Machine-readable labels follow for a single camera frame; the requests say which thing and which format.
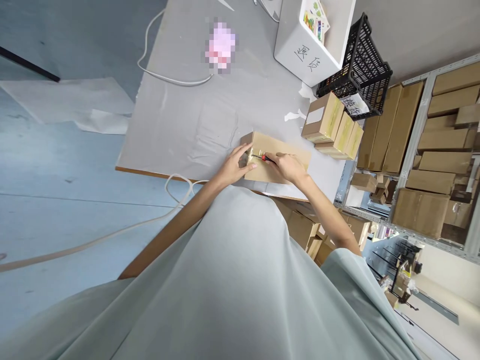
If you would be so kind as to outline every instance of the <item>floor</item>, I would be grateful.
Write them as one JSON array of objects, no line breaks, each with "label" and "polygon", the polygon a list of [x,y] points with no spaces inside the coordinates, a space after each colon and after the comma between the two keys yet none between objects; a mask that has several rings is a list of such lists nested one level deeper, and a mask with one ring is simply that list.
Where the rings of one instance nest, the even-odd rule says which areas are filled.
[{"label": "floor", "polygon": [[[0,45],[62,79],[114,77],[135,100],[144,31],[166,0],[0,0]],[[155,37],[158,25],[151,29]],[[0,58],[0,80],[42,80]],[[41,125],[0,89],[2,263],[70,248],[166,214],[165,180],[115,171],[121,135]],[[181,198],[188,187],[170,183]],[[117,278],[168,220],[80,253],[0,273],[0,338],[32,315]]]}]

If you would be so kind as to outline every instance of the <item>white table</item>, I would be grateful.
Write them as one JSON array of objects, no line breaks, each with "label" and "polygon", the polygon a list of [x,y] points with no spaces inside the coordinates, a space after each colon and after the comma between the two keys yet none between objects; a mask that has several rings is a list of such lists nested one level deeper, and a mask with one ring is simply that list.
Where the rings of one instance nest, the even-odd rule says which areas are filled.
[{"label": "white table", "polygon": [[[197,81],[210,69],[203,60],[214,17],[237,34],[239,47],[230,74],[206,84],[182,87],[144,74],[117,170],[165,177],[181,174],[210,179],[240,138],[258,131],[312,153],[308,173],[333,202],[344,168],[301,137],[302,118],[284,120],[310,101],[302,82],[273,57],[278,24],[251,0],[169,1],[148,62],[148,70]],[[241,180],[238,185],[284,198],[305,200],[293,185]]]}]

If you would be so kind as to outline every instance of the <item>black basket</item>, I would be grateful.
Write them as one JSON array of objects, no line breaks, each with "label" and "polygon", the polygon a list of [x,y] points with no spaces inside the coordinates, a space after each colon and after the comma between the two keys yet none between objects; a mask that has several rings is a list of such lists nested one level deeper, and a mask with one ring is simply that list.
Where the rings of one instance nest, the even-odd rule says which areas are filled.
[{"label": "black basket", "polygon": [[333,92],[339,99],[359,93],[370,112],[350,114],[353,120],[382,115],[392,70],[383,62],[370,34],[372,28],[365,13],[352,25],[348,35],[343,68],[318,84],[320,98]]}]

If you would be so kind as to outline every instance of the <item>white plastic box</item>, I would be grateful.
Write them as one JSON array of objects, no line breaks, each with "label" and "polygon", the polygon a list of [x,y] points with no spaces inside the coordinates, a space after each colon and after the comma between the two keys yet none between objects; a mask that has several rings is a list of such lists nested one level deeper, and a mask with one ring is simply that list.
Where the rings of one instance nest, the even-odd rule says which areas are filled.
[{"label": "white plastic box", "polygon": [[304,22],[309,0],[283,0],[275,59],[309,87],[337,73],[344,62],[355,1],[320,0],[330,24],[323,45]]}]

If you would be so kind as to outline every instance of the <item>white cable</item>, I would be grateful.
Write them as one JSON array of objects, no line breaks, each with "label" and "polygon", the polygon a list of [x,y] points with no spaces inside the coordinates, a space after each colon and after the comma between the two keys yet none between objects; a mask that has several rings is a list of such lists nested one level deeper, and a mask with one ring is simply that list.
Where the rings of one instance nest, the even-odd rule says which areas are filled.
[{"label": "white cable", "polygon": [[274,16],[273,16],[272,14],[270,14],[270,12],[267,10],[267,7],[266,7],[265,4],[264,4],[264,0],[258,0],[258,1],[260,1],[261,7],[263,8],[263,10],[266,11],[266,13],[268,14],[268,16],[271,17],[271,19],[272,19],[274,22],[279,23],[280,21],[278,21],[276,18],[274,18]]},{"label": "white cable", "polygon": [[[187,193],[185,194],[185,196],[180,201],[178,201],[170,193],[169,188],[168,188],[169,182],[173,177],[182,178],[183,180],[185,180],[189,184],[189,188],[188,188]],[[101,243],[101,242],[103,242],[107,239],[110,239],[111,237],[114,237],[115,235],[119,235],[119,234],[122,234],[122,233],[124,233],[128,230],[138,228],[141,225],[153,223],[157,220],[164,219],[167,216],[169,216],[171,213],[173,213],[175,210],[177,210],[180,206],[182,206],[184,204],[185,200],[187,200],[187,198],[190,196],[190,194],[195,195],[194,185],[199,184],[199,183],[206,183],[207,181],[208,180],[200,180],[200,181],[196,181],[196,182],[192,183],[189,179],[183,177],[180,174],[172,174],[172,175],[170,175],[170,177],[165,182],[165,191],[177,202],[177,205],[172,210],[170,210],[168,213],[166,213],[165,215],[155,217],[155,218],[150,219],[150,220],[138,222],[134,225],[130,225],[128,227],[117,230],[117,231],[112,232],[108,235],[99,237],[98,239],[95,239],[93,241],[84,243],[84,244],[79,245],[79,246],[71,247],[71,248],[61,250],[61,251],[57,251],[57,252],[52,252],[52,253],[47,254],[47,255],[35,256],[35,257],[31,257],[31,258],[24,259],[24,260],[18,260],[18,261],[12,261],[12,262],[7,262],[7,263],[4,263],[4,264],[0,264],[0,273],[10,271],[10,270],[14,270],[14,269],[24,268],[24,267],[29,266],[29,265],[43,263],[43,262],[46,262],[46,261],[49,261],[49,260],[58,259],[58,258],[62,258],[62,257],[67,256],[67,255],[78,253],[82,250],[91,248],[92,246],[97,245],[97,244],[99,244],[99,243]]]},{"label": "white cable", "polygon": [[179,86],[185,86],[185,87],[193,87],[193,86],[197,86],[197,85],[201,85],[201,84],[205,84],[208,80],[210,80],[213,76],[213,74],[210,74],[209,77],[203,79],[203,80],[199,80],[199,81],[180,81],[180,80],[175,80],[175,79],[171,79],[169,77],[166,77],[166,76],[162,76],[162,75],[159,75],[157,73],[154,73],[152,71],[149,71],[147,70],[146,68],[142,67],[142,65],[140,65],[140,62],[145,58],[145,56],[147,55],[147,50],[149,48],[149,31],[150,31],[150,27],[152,26],[152,24],[155,22],[155,20],[157,20],[160,16],[162,16],[165,12],[165,9],[163,9],[162,11],[160,11],[151,21],[150,23],[148,24],[148,26],[146,27],[146,31],[145,31],[145,50],[143,52],[143,55],[141,56],[140,59],[138,59],[138,61],[136,62],[136,64],[138,65],[138,67],[140,69],[142,69],[144,72],[146,72],[147,74],[150,74],[152,75],[154,78],[157,78],[157,79],[160,79],[160,80],[164,80],[168,83],[171,83],[171,84],[175,84],[175,85],[179,85]]}]

